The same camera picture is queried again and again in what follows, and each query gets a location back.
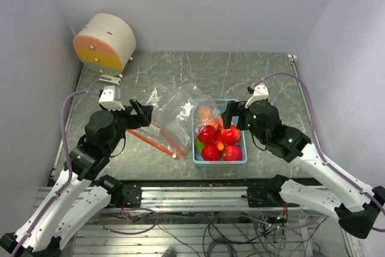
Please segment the red apple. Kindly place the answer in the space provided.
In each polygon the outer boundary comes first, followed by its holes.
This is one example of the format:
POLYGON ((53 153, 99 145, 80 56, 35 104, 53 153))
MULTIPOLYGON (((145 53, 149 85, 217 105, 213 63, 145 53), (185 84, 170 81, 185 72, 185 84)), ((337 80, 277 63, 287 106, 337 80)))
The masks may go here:
POLYGON ((225 161, 242 161, 242 149, 235 144, 228 144, 223 150, 223 160, 225 161))
POLYGON ((225 144, 235 144, 241 138, 241 133, 234 124, 231 124, 230 128, 221 130, 221 137, 225 144))
POLYGON ((207 144, 203 148, 201 156, 205 161, 218 161, 221 158, 221 151, 215 144, 207 144))
POLYGON ((197 138, 203 144, 212 144, 216 136, 216 129, 211 125, 207 125, 199 131, 197 138))

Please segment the peach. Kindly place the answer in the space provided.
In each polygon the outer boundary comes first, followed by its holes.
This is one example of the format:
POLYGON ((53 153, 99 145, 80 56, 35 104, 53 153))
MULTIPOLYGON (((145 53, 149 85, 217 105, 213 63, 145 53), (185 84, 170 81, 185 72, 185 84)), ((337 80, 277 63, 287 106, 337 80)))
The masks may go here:
POLYGON ((199 105, 196 109, 196 116, 200 120, 207 120, 212 118, 212 108, 207 105, 199 105))

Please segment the clear zip top bag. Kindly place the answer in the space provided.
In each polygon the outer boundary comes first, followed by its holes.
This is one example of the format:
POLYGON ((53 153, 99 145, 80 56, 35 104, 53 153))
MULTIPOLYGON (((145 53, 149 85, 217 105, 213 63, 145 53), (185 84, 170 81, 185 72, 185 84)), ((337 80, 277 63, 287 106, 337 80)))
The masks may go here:
POLYGON ((199 130, 219 115, 214 99, 195 84, 181 87, 154 83, 145 94, 144 103, 153 106, 150 126, 128 130, 145 143, 174 159, 184 157, 199 130), (199 105, 212 108, 212 118, 200 120, 196 116, 199 105))

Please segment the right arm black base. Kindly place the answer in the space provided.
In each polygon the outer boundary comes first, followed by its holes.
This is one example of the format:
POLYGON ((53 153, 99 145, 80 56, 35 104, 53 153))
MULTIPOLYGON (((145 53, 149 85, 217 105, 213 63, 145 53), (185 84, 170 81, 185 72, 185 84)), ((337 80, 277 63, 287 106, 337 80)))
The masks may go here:
POLYGON ((286 181, 299 180, 299 178, 289 178, 283 175, 264 179, 242 179, 241 182, 247 187, 247 193, 242 198, 248 200, 250 208, 257 208, 259 205, 283 207, 285 201, 280 196, 283 184, 286 181))

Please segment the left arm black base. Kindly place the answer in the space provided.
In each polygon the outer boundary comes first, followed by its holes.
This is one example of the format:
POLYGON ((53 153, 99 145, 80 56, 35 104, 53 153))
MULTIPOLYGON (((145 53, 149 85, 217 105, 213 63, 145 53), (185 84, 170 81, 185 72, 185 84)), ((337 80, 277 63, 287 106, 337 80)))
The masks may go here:
POLYGON ((100 186, 106 189, 111 200, 108 208, 139 208, 141 205, 141 188, 137 185, 124 185, 112 176, 105 175, 100 179, 100 186))

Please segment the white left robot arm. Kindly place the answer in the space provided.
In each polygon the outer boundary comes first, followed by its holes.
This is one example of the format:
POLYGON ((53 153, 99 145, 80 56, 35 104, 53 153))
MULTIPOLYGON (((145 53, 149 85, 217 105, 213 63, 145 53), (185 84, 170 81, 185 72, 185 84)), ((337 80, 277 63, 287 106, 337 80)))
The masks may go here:
POLYGON ((149 126, 153 106, 131 99, 114 108, 100 103, 85 126, 85 134, 69 154, 55 185, 29 220, 16 232, 1 237, 11 256, 60 256, 74 234, 99 210, 122 202, 122 183, 98 177, 128 129, 149 126))

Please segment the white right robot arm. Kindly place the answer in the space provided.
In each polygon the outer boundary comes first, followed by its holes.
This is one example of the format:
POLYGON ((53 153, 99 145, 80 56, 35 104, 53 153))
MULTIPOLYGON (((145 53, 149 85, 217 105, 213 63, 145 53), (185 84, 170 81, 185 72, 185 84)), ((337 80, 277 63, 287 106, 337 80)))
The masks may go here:
POLYGON ((293 203, 318 211, 338 221, 350 235, 365 239, 375 230, 375 221, 384 212, 384 187, 372 187, 348 174, 299 129, 284 125, 278 109, 268 100, 252 104, 230 101, 222 113, 224 127, 237 117, 237 128, 249 131, 274 156, 304 170, 326 190, 303 186, 277 175, 265 192, 272 206, 293 203))

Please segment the orange fruit in basket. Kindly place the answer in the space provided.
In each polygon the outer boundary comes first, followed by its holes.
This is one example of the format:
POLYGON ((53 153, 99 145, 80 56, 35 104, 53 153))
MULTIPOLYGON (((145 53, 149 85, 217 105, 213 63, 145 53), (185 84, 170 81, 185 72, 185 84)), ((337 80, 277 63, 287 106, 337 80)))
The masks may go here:
POLYGON ((221 130, 223 129, 223 119, 221 116, 217 116, 214 119, 212 119, 208 125, 212 126, 218 133, 221 133, 221 130))

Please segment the blue plastic basket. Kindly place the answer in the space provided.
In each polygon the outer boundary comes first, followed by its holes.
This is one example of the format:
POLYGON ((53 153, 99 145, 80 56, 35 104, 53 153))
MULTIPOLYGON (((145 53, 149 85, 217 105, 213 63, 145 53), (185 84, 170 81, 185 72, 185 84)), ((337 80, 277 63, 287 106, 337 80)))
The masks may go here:
POLYGON ((241 165, 248 161, 245 133, 236 129, 238 117, 232 118, 229 129, 222 131, 220 116, 208 124, 204 133, 197 134, 192 147, 192 158, 197 165, 241 165))

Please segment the green fruit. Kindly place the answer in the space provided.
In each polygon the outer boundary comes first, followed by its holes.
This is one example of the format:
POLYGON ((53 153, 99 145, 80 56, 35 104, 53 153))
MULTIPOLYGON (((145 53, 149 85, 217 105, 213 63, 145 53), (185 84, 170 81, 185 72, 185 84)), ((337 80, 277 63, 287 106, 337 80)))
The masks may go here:
POLYGON ((195 148, 196 150, 201 153, 203 148, 205 147, 205 144, 202 143, 198 138, 194 140, 195 148))

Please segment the round beige drawer box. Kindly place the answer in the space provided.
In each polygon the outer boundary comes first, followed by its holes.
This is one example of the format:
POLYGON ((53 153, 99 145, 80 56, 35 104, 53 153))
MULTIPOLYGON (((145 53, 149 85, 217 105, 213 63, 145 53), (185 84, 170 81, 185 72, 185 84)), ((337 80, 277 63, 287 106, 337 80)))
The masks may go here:
POLYGON ((131 27, 107 13, 95 14, 73 39, 79 59, 89 69, 109 76, 123 73, 136 46, 131 27))

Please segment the white corner clip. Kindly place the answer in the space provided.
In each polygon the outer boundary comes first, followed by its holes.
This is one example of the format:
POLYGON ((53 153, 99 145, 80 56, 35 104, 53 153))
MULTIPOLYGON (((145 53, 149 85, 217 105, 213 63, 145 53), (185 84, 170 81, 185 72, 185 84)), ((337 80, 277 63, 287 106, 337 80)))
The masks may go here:
POLYGON ((297 62, 297 56, 293 54, 288 54, 289 61, 291 63, 296 63, 297 62))

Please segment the small white bracket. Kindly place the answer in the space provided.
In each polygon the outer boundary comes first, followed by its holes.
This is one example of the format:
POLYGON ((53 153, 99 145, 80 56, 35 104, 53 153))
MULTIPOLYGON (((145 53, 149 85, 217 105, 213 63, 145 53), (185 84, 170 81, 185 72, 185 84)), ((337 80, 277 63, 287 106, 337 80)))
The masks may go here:
POLYGON ((122 83, 122 79, 117 76, 109 76, 109 75, 102 74, 99 77, 99 82, 106 85, 120 86, 120 84, 122 83))

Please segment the aluminium rail frame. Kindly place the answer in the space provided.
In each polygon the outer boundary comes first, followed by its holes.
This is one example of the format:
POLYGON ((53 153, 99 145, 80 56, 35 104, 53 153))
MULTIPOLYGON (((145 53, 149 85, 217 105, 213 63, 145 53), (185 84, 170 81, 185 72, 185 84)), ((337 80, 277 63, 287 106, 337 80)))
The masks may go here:
MULTIPOLYGON (((140 187, 142 191, 141 209, 155 212, 247 212, 261 208, 281 210, 287 206, 297 207, 294 201, 285 201, 283 207, 262 206, 250 208, 248 200, 242 197, 247 193, 247 187, 140 187)), ((90 209, 99 211, 107 208, 110 195, 102 187, 85 188, 82 192, 66 189, 60 196, 55 195, 55 188, 42 188, 38 191, 34 205, 42 209, 52 197, 54 201, 47 209, 48 213, 56 212, 65 215, 76 206, 81 211, 90 209)))

